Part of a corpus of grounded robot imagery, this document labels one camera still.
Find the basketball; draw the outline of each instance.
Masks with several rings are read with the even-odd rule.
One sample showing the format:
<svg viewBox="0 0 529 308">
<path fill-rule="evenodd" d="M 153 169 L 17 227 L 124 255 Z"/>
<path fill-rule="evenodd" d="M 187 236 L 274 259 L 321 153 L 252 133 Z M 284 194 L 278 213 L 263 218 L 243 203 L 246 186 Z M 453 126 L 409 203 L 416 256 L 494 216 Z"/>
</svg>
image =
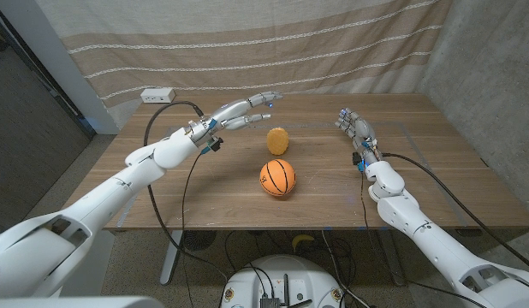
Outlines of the basketball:
<svg viewBox="0 0 529 308">
<path fill-rule="evenodd" d="M 288 144 L 288 132 L 281 127 L 272 128 L 266 135 L 266 146 L 274 155 L 282 155 L 288 149 Z"/>
<path fill-rule="evenodd" d="M 275 159 L 261 169 L 259 181 L 267 193 L 279 197 L 291 192 L 297 181 L 297 175 L 288 162 Z"/>
</svg>

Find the mini basketball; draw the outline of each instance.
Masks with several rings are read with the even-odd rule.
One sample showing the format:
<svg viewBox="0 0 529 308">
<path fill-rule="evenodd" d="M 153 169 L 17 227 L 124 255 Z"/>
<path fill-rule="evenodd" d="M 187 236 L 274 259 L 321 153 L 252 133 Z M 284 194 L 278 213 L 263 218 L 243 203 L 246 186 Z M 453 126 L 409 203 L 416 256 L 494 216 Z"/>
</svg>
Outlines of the mini basketball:
<svg viewBox="0 0 529 308">
<path fill-rule="evenodd" d="M 259 178 L 263 189 L 272 196 L 283 196 L 291 192 L 297 181 L 295 170 L 282 160 L 269 161 L 262 169 Z"/>
</svg>

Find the wooden table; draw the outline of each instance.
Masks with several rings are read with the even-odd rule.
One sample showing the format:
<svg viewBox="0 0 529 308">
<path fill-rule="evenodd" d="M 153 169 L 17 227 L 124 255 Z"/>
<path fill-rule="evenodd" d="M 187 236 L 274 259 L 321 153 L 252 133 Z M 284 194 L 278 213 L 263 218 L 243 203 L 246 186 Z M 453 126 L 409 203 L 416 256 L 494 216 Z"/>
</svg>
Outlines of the wooden table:
<svg viewBox="0 0 529 308">
<path fill-rule="evenodd" d="M 197 96 L 178 99 L 196 103 L 206 114 L 240 97 Z M 71 196 L 72 204 L 122 168 L 124 158 L 143 144 L 145 127 L 160 104 L 142 104 L 116 136 L 87 177 Z M 270 112 L 268 121 L 240 131 L 222 131 L 218 152 L 198 161 L 185 203 L 185 229 L 350 229 L 365 226 L 360 201 L 361 174 L 352 165 L 350 138 L 333 123 L 341 108 L 349 107 L 374 127 L 379 149 L 411 157 L 429 166 L 465 205 L 493 228 L 529 227 L 529 212 L 479 158 L 473 148 L 423 95 L 288 95 Z M 197 116 L 187 106 L 176 106 L 158 117 L 151 142 L 185 126 Z M 297 174 L 294 190 L 272 197 L 259 185 L 259 172 L 277 158 L 266 147 L 266 134 L 284 127 L 289 134 L 287 152 L 280 156 Z M 195 155 L 170 170 L 152 186 L 158 208 L 171 229 L 181 228 L 181 198 Z M 422 170 L 388 157 L 419 201 L 422 211 L 445 228 L 475 227 L 466 213 Z M 364 200 L 370 227 L 387 226 L 366 191 Z M 128 203 L 107 225 L 110 229 L 159 228 L 148 191 Z"/>
</svg>

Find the concrete wall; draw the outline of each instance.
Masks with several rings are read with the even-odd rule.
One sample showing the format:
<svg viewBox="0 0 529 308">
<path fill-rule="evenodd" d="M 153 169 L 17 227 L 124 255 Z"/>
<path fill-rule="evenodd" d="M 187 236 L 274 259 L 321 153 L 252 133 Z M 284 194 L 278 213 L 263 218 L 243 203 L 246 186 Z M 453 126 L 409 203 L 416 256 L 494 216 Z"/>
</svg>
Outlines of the concrete wall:
<svg viewBox="0 0 529 308">
<path fill-rule="evenodd" d="M 455 0 L 418 92 L 431 99 L 529 209 L 529 1 Z M 529 258 L 529 230 L 497 232 Z M 457 238 L 482 258 L 529 270 L 487 235 Z M 421 282 L 449 289 L 436 270 L 413 270 L 421 272 Z M 448 295 L 410 289 L 416 306 L 462 304 Z"/>
<path fill-rule="evenodd" d="M 0 10 L 33 50 L 61 88 L 72 99 L 97 133 L 116 134 L 116 125 L 97 93 L 82 77 L 80 70 L 57 37 L 34 0 L 0 0 Z"/>
</svg>

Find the wall outlet plate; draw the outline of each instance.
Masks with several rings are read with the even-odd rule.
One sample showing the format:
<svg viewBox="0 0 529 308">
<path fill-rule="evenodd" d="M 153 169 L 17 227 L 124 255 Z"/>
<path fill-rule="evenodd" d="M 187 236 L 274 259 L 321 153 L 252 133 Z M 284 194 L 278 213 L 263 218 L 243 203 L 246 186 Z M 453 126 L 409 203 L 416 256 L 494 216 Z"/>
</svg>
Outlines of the wall outlet plate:
<svg viewBox="0 0 529 308">
<path fill-rule="evenodd" d="M 175 97 L 173 88 L 152 88 L 145 89 L 141 93 L 143 103 L 171 103 Z"/>
</svg>

